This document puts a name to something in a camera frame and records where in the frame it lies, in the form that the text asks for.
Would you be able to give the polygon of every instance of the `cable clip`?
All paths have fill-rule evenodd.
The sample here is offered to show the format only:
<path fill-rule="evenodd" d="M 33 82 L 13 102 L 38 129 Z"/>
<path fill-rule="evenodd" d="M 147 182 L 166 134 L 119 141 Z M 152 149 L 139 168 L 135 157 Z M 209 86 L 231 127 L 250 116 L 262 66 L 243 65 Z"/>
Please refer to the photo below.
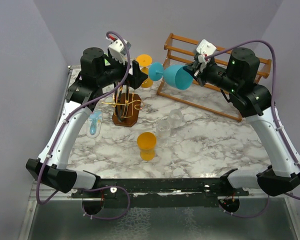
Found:
<path fill-rule="evenodd" d="M 284 129 L 285 127 L 281 125 L 280 127 L 277 127 L 275 130 L 279 131 L 280 129 Z"/>

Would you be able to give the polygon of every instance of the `marble tabletop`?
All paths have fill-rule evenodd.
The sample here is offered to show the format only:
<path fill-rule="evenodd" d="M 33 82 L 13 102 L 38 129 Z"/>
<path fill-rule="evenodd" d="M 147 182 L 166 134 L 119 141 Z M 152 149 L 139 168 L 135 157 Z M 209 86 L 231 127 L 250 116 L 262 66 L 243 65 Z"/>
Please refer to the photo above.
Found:
<path fill-rule="evenodd" d="M 80 69 L 72 71 L 70 84 Z M 230 169 L 254 170 L 266 168 L 269 157 L 253 128 L 244 120 L 216 115 L 196 107 L 156 95 L 161 81 L 150 88 L 135 91 L 145 103 L 133 127 L 115 126 L 113 107 L 99 102 L 96 109 L 103 112 L 100 135 L 86 136 L 83 125 L 72 148 L 68 168 L 89 171 L 102 178 L 212 178 Z M 182 97 L 205 107 L 238 114 L 220 92 L 191 86 L 185 91 L 164 85 L 164 93 Z M 105 99 L 111 102 L 112 97 Z M 169 138 L 169 146 L 157 147 L 151 161 L 143 161 L 137 138 L 143 132 L 156 132 L 156 122 L 166 119 L 172 109 L 180 109 L 183 122 L 177 136 Z"/>

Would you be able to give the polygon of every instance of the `dark floor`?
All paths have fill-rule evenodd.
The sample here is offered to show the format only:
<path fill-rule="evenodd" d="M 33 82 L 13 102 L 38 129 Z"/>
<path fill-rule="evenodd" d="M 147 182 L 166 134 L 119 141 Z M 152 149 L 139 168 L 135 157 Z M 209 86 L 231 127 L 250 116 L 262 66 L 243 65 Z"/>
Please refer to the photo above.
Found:
<path fill-rule="evenodd" d="M 266 199 L 241 200 L 238 214 L 260 211 Z M 122 209 L 104 209 L 103 217 Z M 229 216 L 219 208 L 132 208 L 121 219 L 83 217 L 81 201 L 51 201 L 36 208 L 30 240 L 296 240 L 283 198 L 271 198 L 265 214 Z"/>

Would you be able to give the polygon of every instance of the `wall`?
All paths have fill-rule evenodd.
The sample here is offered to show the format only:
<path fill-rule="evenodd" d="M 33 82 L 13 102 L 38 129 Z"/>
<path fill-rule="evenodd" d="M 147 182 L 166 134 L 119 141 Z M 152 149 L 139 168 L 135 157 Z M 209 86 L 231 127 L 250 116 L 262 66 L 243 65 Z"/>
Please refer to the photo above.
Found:
<path fill-rule="evenodd" d="M 50 137 L 67 65 L 32 0 L 0 1 L 0 240 L 17 239 L 36 158 Z"/>
<path fill-rule="evenodd" d="M 282 0 L 34 0 L 68 65 L 84 49 L 106 49 L 105 34 L 131 42 L 131 55 L 163 62 L 169 33 L 230 47 L 261 38 Z"/>
<path fill-rule="evenodd" d="M 284 0 L 262 38 L 273 45 L 276 53 L 276 105 L 300 153 L 300 0 Z M 258 45 L 256 53 L 270 57 L 263 45 Z M 271 83 L 268 79 L 262 82 L 267 86 Z M 300 187 L 294 193 L 300 196 Z M 300 201 L 295 203 L 300 216 Z"/>

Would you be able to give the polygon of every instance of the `wooden dish rack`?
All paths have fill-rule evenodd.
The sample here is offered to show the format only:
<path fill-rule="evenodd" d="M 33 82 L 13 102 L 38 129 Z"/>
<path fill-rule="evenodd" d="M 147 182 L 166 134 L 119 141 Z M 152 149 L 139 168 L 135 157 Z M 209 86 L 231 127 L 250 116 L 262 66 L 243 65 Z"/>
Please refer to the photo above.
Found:
<path fill-rule="evenodd" d="M 191 51 L 173 46 L 174 40 L 175 41 L 181 41 L 181 42 L 188 43 L 188 44 L 192 44 L 192 45 L 197 45 L 199 43 L 199 41 L 197 41 L 197 40 L 190 39 L 190 38 L 183 37 L 183 36 L 174 35 L 173 33 L 170 33 L 169 37 L 167 38 L 167 40 L 165 41 L 165 44 L 164 44 L 164 50 L 167 50 L 166 58 L 165 58 L 165 61 L 163 63 L 163 68 L 164 69 L 166 69 L 170 66 L 171 60 L 181 62 L 183 64 L 189 64 L 189 63 L 193 62 L 191 60 L 173 55 L 173 53 L 176 52 L 176 53 L 180 53 L 180 54 L 184 54 L 184 55 L 188 55 L 188 56 L 192 56 L 192 57 L 194 56 L 194 53 L 191 52 Z M 216 46 L 217 51 L 222 51 L 224 49 L 225 49 L 224 47 Z M 259 57 L 259 59 L 260 59 L 260 64 L 263 65 L 263 66 L 260 69 L 260 71 L 257 72 L 256 78 L 255 78 L 256 83 L 259 83 L 261 78 L 266 79 L 269 76 L 270 71 L 271 71 L 271 63 L 272 63 L 271 59 L 264 59 L 264 58 L 260 58 L 260 57 Z M 216 59 L 216 58 L 215 58 L 215 62 L 217 64 L 223 65 L 223 66 L 228 65 L 227 61 Z M 195 80 L 193 80 L 193 84 L 199 85 Z M 237 120 L 238 122 L 242 121 L 242 116 L 239 112 L 238 112 L 238 115 L 234 116 L 234 115 L 231 115 L 231 114 L 220 112 L 220 111 L 217 111 L 215 109 L 208 108 L 208 107 L 205 107 L 205 106 L 202 106 L 202 105 L 190 102 L 190 101 L 183 100 L 183 99 L 178 98 L 178 97 L 171 96 L 167 93 L 164 93 L 164 92 L 162 92 L 162 89 L 163 89 L 164 85 L 165 85 L 165 80 L 162 79 L 161 84 L 160 84 L 160 86 L 158 87 L 158 89 L 156 91 L 157 95 L 175 100 L 177 102 L 188 104 L 190 106 L 197 107 L 197 108 L 200 108 L 200 109 L 203 109 L 203 110 L 206 110 L 206 111 L 209 111 L 209 112 L 212 112 L 212 113 L 215 113 L 215 114 L 218 114 L 218 115 L 230 118 L 230 119 L 234 119 L 234 120 Z M 214 90 L 214 91 L 219 91 L 220 92 L 220 88 L 218 88 L 216 86 L 213 86 L 211 84 L 206 84 L 204 87 L 209 88 L 209 89 Z"/>

